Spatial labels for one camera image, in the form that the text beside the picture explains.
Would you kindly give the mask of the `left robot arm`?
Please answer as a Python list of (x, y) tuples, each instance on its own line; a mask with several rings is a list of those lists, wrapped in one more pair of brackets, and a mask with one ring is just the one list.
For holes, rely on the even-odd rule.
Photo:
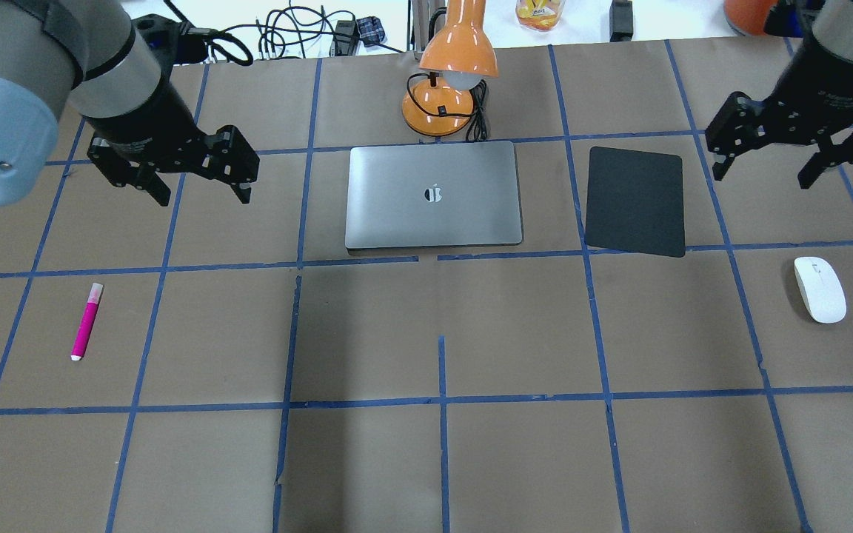
[(208, 135), (170, 82), (227, 33), (183, 14), (129, 17), (118, 1), (0, 1), (0, 207), (34, 188), (67, 106), (93, 128), (87, 157), (114, 187), (170, 202), (162, 173), (193, 173), (250, 202), (260, 159), (233, 125)]

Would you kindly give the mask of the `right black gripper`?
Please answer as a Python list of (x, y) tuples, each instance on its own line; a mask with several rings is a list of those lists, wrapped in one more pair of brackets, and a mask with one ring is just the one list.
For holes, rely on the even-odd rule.
[(797, 175), (800, 189), (812, 188), (823, 172), (853, 162), (853, 74), (784, 75), (764, 100), (734, 91), (705, 138), (715, 181), (745, 152), (771, 143), (814, 144), (818, 152)]

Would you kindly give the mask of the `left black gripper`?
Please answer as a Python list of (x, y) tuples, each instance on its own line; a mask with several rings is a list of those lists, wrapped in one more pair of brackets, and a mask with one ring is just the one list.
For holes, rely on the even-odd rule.
[(159, 173), (195, 173), (226, 183), (242, 204), (249, 204), (258, 180), (260, 158), (233, 125), (207, 134), (193, 117), (88, 118), (93, 128), (87, 156), (115, 187), (132, 186), (162, 207), (170, 187)]

